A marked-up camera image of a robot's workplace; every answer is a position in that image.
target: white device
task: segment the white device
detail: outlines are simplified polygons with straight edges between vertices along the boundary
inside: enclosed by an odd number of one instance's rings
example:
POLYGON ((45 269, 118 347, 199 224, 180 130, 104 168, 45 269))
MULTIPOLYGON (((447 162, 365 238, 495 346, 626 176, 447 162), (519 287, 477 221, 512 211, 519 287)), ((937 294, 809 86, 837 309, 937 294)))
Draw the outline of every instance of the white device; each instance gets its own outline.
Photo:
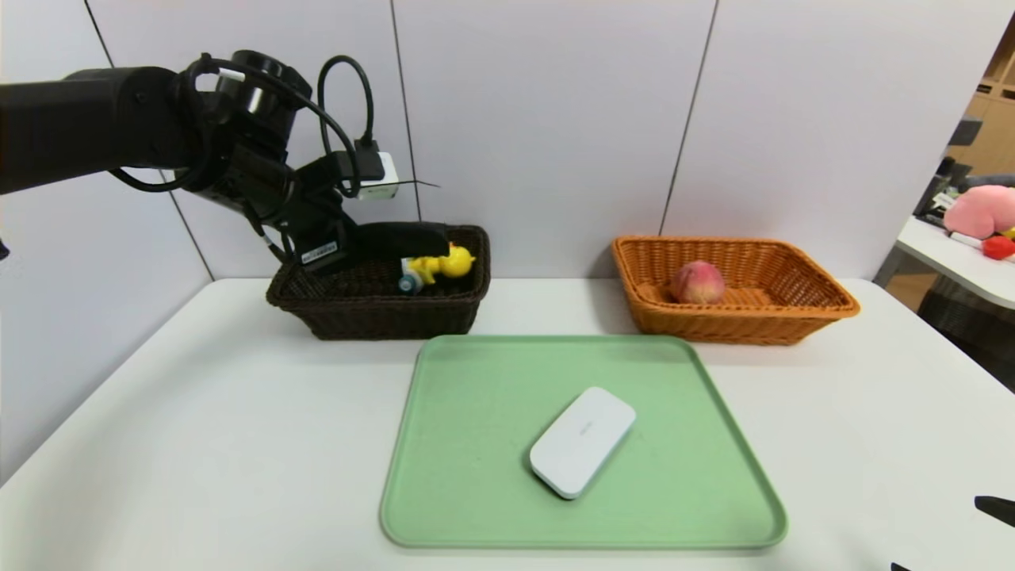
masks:
POLYGON ((398 194, 398 171, 390 152, 379 152, 384 166, 384 177, 380 181, 362 181, 359 184, 359 200, 388 200, 398 194))
POLYGON ((532 445, 532 472, 561 498, 578 498, 635 418, 629 405, 608 391, 586 389, 532 445))

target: plastic tray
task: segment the plastic tray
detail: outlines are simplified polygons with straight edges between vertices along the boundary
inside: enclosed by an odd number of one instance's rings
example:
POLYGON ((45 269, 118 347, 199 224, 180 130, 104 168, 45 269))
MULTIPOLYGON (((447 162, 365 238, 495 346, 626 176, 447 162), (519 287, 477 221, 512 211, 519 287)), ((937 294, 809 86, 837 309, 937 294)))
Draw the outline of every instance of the plastic tray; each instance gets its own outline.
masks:
POLYGON ((381 521, 425 548, 751 549, 788 525, 694 351, 640 336, 428 342, 381 521), (585 494, 562 500, 528 451, 590 386, 638 417, 585 494))

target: rubber duck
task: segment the rubber duck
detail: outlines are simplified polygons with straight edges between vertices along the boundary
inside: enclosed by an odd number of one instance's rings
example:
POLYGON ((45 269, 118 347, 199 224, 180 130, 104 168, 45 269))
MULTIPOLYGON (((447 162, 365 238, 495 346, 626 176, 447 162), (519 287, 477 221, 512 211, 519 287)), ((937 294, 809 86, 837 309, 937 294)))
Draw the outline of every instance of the rubber duck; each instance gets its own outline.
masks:
POLYGON ((432 285, 436 282, 433 278, 435 274, 443 273, 453 278, 468 275, 472 271, 474 261, 476 258, 469 253, 469 249, 456 245, 454 241, 449 244, 447 256, 405 258, 402 260, 402 271, 405 275, 399 279, 398 288, 405 294, 418 294, 423 285, 432 285))

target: white connector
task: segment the white connector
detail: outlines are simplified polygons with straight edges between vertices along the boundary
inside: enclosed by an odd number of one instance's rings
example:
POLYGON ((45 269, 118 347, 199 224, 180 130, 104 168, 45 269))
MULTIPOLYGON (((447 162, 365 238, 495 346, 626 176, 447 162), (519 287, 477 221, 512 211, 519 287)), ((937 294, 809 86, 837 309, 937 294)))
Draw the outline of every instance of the white connector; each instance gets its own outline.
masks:
POLYGON ((363 181, 359 185, 359 200, 387 200, 398 194, 398 171, 390 152, 379 152, 384 166, 384 177, 380 181, 363 181))

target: pink plush toy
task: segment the pink plush toy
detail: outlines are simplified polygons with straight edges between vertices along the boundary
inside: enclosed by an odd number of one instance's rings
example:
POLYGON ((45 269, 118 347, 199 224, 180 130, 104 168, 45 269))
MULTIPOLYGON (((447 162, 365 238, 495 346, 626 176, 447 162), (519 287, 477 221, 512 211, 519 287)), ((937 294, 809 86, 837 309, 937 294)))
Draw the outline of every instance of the pink plush toy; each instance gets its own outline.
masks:
POLYGON ((974 186, 945 210, 945 227, 978 239, 1015 226, 1015 189, 974 186))

